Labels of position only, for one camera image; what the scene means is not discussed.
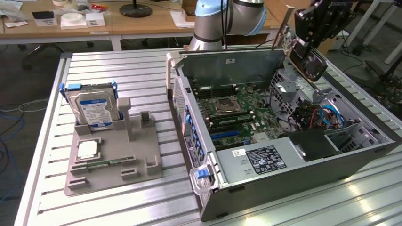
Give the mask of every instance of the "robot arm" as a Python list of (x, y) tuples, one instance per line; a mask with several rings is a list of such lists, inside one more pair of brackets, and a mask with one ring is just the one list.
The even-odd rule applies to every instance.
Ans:
[(255, 35), (266, 20), (267, 9), (263, 0), (199, 0), (195, 8), (195, 29), (188, 50), (221, 49), (221, 16), (227, 18), (225, 31), (229, 34)]

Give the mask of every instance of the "hard drive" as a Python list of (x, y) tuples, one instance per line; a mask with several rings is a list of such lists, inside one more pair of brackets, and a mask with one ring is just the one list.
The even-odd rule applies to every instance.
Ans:
[(121, 115), (116, 106), (116, 83), (99, 85), (60, 84), (60, 93), (65, 98), (79, 125), (88, 124), (92, 131), (112, 129), (112, 121)]

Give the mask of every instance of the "motherboard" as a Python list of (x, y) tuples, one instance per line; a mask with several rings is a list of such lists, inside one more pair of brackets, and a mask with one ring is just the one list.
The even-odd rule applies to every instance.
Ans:
[(197, 90), (197, 105), (216, 150), (276, 139), (290, 129), (278, 122), (268, 94), (268, 89), (251, 83)]

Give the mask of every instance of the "wooden desk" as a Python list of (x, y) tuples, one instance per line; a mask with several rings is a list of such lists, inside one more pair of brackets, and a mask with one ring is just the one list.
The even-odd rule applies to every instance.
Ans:
[[(131, 18), (123, 16), (119, 9), (128, 2), (105, 2), (101, 3), (109, 7), (109, 13), (105, 15), (105, 26), (61, 30), (60, 16), (57, 16), (59, 26), (48, 27), (37, 27), (32, 16), (32, 11), (48, 11), (61, 7), (55, 6), (49, 0), (24, 2), (21, 11), (29, 17), (28, 25), (13, 28), (8, 28), (5, 25), (0, 26), (0, 44), (109, 40), (113, 50), (120, 51), (120, 40), (123, 39), (192, 36), (193, 28), (177, 28), (169, 16), (172, 9), (163, 8), (180, 9), (179, 3), (145, 0), (139, 0), (139, 3), (147, 4), (152, 8), (152, 14), (148, 17)], [(2, 18), (2, 21), (4, 23), (9, 22), (8, 18)], [(276, 29), (279, 25), (280, 23), (268, 14), (262, 33), (268, 33), (268, 30)]]

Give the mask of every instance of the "tape roll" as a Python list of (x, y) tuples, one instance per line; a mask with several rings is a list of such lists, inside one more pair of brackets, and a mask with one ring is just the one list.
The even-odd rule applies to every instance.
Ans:
[(55, 6), (64, 6), (68, 0), (52, 0)]

